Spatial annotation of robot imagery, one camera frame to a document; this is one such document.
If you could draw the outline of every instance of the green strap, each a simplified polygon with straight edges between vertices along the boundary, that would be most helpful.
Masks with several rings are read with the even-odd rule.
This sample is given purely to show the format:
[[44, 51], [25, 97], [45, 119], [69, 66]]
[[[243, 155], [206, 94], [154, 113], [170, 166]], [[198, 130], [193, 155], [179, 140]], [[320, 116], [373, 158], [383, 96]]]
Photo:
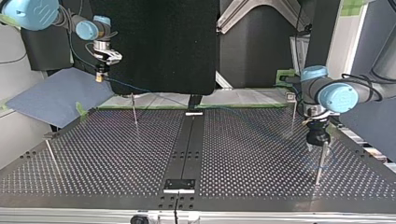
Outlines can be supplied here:
[[80, 102], [76, 102], [76, 110], [80, 115], [80, 120], [81, 122], [86, 120], [88, 117], [88, 111], [82, 107], [82, 104]]
[[341, 9], [341, 16], [359, 16], [363, 5], [363, 0], [344, 0], [343, 8]]

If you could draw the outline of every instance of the white wall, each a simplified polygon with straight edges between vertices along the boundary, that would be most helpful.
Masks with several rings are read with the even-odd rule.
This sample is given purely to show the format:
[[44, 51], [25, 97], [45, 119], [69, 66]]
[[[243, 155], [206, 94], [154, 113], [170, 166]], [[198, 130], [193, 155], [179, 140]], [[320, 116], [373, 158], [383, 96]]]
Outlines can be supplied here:
[[[45, 74], [30, 69], [18, 30], [0, 25], [0, 104], [42, 81]], [[50, 126], [0, 106], [0, 169], [42, 141]]]
[[367, 5], [359, 16], [338, 18], [327, 61], [331, 78], [341, 78], [343, 73], [350, 74], [366, 12]]

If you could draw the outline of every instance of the wire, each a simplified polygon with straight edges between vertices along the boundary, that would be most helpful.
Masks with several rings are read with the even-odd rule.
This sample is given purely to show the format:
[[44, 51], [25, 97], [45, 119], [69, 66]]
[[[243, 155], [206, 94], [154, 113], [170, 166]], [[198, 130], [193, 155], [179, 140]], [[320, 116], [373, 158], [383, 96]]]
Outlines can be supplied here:
[[319, 94], [323, 89], [325, 89], [326, 87], [328, 87], [328, 86], [330, 86], [330, 85], [332, 85], [332, 84], [334, 84], [334, 83], [355, 83], [355, 84], [364, 86], [364, 87], [368, 88], [370, 91], [374, 92], [374, 93], [378, 96], [378, 100], [377, 100], [378, 102], [381, 102], [382, 100], [384, 100], [384, 97], [382, 96], [381, 92], [379, 92], [376, 88], [374, 88], [373, 86], [368, 85], [368, 84], [366, 84], [366, 83], [362, 83], [362, 82], [359, 82], [358, 80], [353, 80], [353, 79], [350, 79], [350, 80], [349, 80], [349, 79], [347, 79], [347, 80], [345, 80], [345, 79], [339, 79], [339, 80], [335, 80], [335, 81], [333, 81], [333, 82], [330, 82], [330, 83], [328, 83], [328, 84], [322, 86], [322, 87], [318, 90], [317, 95], [315, 96], [315, 99], [318, 99], [318, 94]]
[[103, 60], [103, 59], [96, 58], [95, 55], [94, 55], [94, 53], [88, 48], [89, 45], [93, 45], [93, 43], [91, 43], [91, 42], [90, 42], [90, 43], [86, 43], [86, 44], [85, 44], [85, 50], [87, 50], [87, 51], [91, 54], [91, 56], [94, 57], [95, 59], [101, 61], [102, 63], [107, 63], [107, 61], [105, 61], [105, 60]]
[[187, 105], [182, 104], [181, 102], [178, 102], [178, 101], [176, 101], [176, 100], [170, 99], [170, 98], [168, 98], [168, 97], [161, 96], [161, 95], [158, 94], [158, 93], [155, 93], [155, 92], [152, 92], [152, 91], [149, 91], [149, 90], [145, 90], [145, 89], [142, 89], [142, 88], [138, 88], [138, 87], [136, 87], [136, 86], [133, 86], [133, 85], [130, 85], [130, 84], [127, 84], [127, 83], [118, 81], [118, 80], [113, 79], [113, 78], [109, 78], [109, 77], [108, 77], [108, 78], [106, 78], [106, 80], [107, 80], [107, 81], [112, 81], [112, 82], [119, 83], [119, 84], [121, 84], [121, 85], [123, 85], [123, 86], [130, 87], [130, 88], [135, 89], [135, 90], [137, 90], [137, 91], [150, 92], [150, 93], [152, 93], [152, 94], [154, 94], [154, 95], [156, 95], [156, 96], [158, 96], [158, 97], [160, 97], [160, 98], [163, 98], [163, 99], [165, 99], [165, 100], [174, 102], [174, 103], [176, 103], [176, 104], [178, 104], [178, 105], [187, 106]]
[[294, 47], [296, 49], [296, 59], [297, 59], [297, 65], [298, 65], [298, 72], [300, 74], [301, 74], [301, 66], [300, 66], [299, 53], [298, 53], [298, 48], [297, 48], [297, 36], [298, 36], [298, 26], [300, 24], [300, 19], [301, 19], [301, 14], [302, 13], [303, 13], [303, 5], [300, 6], [300, 11], [298, 12], [297, 23], [296, 23], [296, 35], [294, 37]]
[[394, 2], [394, 0], [388, 0], [390, 6], [393, 8], [393, 11], [396, 12], [396, 3]]
[[60, 9], [61, 9], [62, 13], [64, 14], [65, 21], [64, 21], [62, 24], [57, 24], [57, 25], [65, 25], [65, 23], [67, 22], [67, 26], [68, 26], [68, 27], [67, 27], [67, 30], [68, 30], [68, 34], [69, 34], [69, 45], [70, 45], [70, 49], [72, 50], [72, 53], [73, 53], [74, 56], [75, 56], [76, 58], [78, 58], [81, 62], [87, 64], [88, 66], [90, 66], [90, 67], [92, 67], [92, 68], [95, 68], [95, 65], [86, 62], [85, 60], [83, 60], [82, 58], [80, 58], [80, 57], [76, 54], [76, 51], [75, 51], [75, 49], [74, 49], [74, 47], [73, 47], [73, 42], [72, 42], [72, 34], [73, 34], [73, 29], [72, 29], [72, 28], [73, 28], [73, 26], [74, 26], [74, 23], [73, 23], [73, 20], [72, 20], [72, 18], [71, 18], [70, 9], [66, 9], [66, 8], [65, 8], [64, 6], [62, 6], [62, 5], [60, 5]]
[[343, 75], [341, 75], [341, 77], [342, 78], [353, 77], [353, 78], [356, 78], [358, 80], [362, 80], [362, 81], [366, 81], [366, 82], [368, 81], [368, 82], [376, 83], [376, 84], [396, 84], [396, 83], [392, 83], [391, 81], [383, 81], [383, 82], [381, 82], [381, 81], [378, 81], [378, 80], [372, 80], [372, 79], [370, 79], [368, 77], [354, 76], [354, 75], [350, 75], [350, 74], [343, 74]]
[[22, 61], [26, 56], [27, 56], [27, 52], [25, 52], [23, 54], [23, 56], [21, 56], [19, 59], [12, 60], [12, 61], [9, 61], [9, 62], [0, 62], [0, 64], [17, 63], [17, 62]]
[[79, 5], [79, 12], [78, 12], [78, 15], [79, 15], [79, 16], [81, 16], [83, 5], [84, 5], [84, 0], [81, 0], [81, 1], [80, 1], [80, 5]]

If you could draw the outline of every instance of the gray cable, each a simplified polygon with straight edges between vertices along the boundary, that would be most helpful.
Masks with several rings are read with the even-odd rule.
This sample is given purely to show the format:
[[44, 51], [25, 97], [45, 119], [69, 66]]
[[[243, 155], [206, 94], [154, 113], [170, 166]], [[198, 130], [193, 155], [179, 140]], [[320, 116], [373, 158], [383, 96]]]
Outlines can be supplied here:
[[12, 60], [12, 61], [9, 61], [9, 62], [0, 62], [0, 64], [17, 63], [19, 61], [22, 61], [26, 56], [27, 56], [27, 52], [25, 52], [23, 54], [23, 56], [21, 56], [19, 59]]
[[72, 53], [76, 56], [76, 58], [78, 58], [80, 61], [82, 61], [83, 63], [87, 64], [88, 66], [92, 67], [92, 68], [96, 68], [95, 65], [86, 62], [85, 60], [83, 60], [81, 57], [79, 57], [76, 53], [76, 51], [74, 50], [73, 47], [73, 42], [72, 42], [72, 34], [73, 34], [73, 27], [74, 27], [74, 23], [72, 20], [72, 16], [71, 16], [71, 12], [70, 9], [67, 10], [64, 6], [60, 5], [60, 9], [61, 12], [64, 14], [65, 20], [64, 22], [62, 22], [62, 25], [65, 25], [67, 23], [67, 30], [68, 30], [68, 34], [69, 34], [69, 45], [70, 45], [70, 49], [72, 50]]

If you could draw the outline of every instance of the blue cable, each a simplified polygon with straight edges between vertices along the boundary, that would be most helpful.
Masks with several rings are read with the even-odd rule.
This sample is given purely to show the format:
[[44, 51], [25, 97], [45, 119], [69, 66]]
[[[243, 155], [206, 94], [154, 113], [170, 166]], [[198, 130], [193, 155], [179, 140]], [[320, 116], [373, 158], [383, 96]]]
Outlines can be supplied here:
[[127, 84], [127, 83], [118, 81], [118, 80], [113, 79], [113, 78], [106, 78], [106, 80], [107, 80], [107, 81], [112, 81], [112, 82], [119, 83], [119, 84], [121, 84], [121, 85], [123, 85], [123, 86], [130, 87], [130, 88], [135, 89], [135, 90], [137, 90], [137, 91], [143, 91], [143, 92], [153, 93], [154, 95], [156, 95], [156, 96], [158, 96], [158, 97], [160, 97], [160, 98], [163, 98], [163, 99], [165, 99], [165, 100], [174, 102], [174, 103], [176, 103], [176, 104], [178, 104], [178, 105], [184, 105], [184, 104], [182, 104], [181, 102], [172, 100], [172, 99], [170, 99], [170, 98], [168, 98], [168, 97], [161, 96], [160, 94], [157, 94], [157, 93], [155, 93], [155, 92], [152, 92], [152, 91], [149, 91], [149, 90], [145, 90], [145, 89], [142, 89], [142, 88], [138, 88], [138, 87], [136, 87], [136, 86], [133, 86], [133, 85], [130, 85], [130, 84]]
[[[107, 81], [112, 81], [112, 82], [119, 83], [119, 84], [121, 84], [121, 85], [123, 85], [123, 86], [130, 87], [130, 88], [135, 89], [135, 90], [137, 90], [137, 91], [150, 92], [150, 93], [153, 93], [154, 95], [156, 95], [156, 96], [158, 96], [158, 97], [160, 97], [160, 98], [163, 98], [163, 99], [165, 99], [165, 100], [168, 100], [168, 101], [177, 103], [177, 104], [179, 104], [179, 105], [184, 105], [184, 104], [182, 104], [182, 103], [180, 103], [180, 102], [178, 102], [178, 101], [175, 101], [175, 100], [173, 100], [173, 99], [170, 99], [170, 98], [161, 96], [160, 94], [157, 94], [157, 93], [152, 92], [152, 91], [150, 91], [150, 90], [138, 88], [138, 87], [136, 87], [136, 86], [133, 86], [133, 85], [130, 85], [130, 84], [127, 84], [127, 83], [118, 81], [118, 80], [116, 80], [116, 79], [114, 79], [114, 78], [106, 78], [106, 80], [107, 80]], [[262, 130], [261, 130], [261, 127], [260, 127], [259, 125], [255, 124], [254, 122], [251, 122], [249, 119], [245, 119], [245, 116], [243, 116], [243, 115], [242, 115], [241, 113], [239, 113], [237, 110], [231, 109], [230, 107], [221, 106], [221, 105], [213, 105], [213, 106], [212, 106], [212, 105], [209, 105], [209, 106], [201, 106], [201, 108], [222, 109], [222, 110], [229, 111], [229, 112], [235, 114], [235, 115], [236, 115], [237, 117], [239, 117], [240, 119], [242, 119], [242, 120], [243, 120], [245, 123], [247, 123], [249, 126], [253, 127], [254, 129], [258, 130], [259, 132], [262, 131]], [[327, 165], [327, 166], [321, 167], [322, 169], [328, 169], [330, 166], [332, 166], [332, 165], [334, 165], [334, 164], [337, 163], [337, 158], [336, 158], [336, 156], [335, 156], [335, 153], [332, 151], [332, 148], [329, 147], [329, 150], [330, 150], [330, 152], [332, 153], [332, 162], [331, 162], [331, 164], [329, 164], [329, 165]], [[309, 159], [306, 158], [306, 157], [303, 157], [302, 160], [303, 160], [303, 161], [306, 161], [307, 163], [310, 163], [310, 164], [311, 164], [311, 167], [312, 167], [312, 166], [316, 166], [312, 160], [309, 160]]]

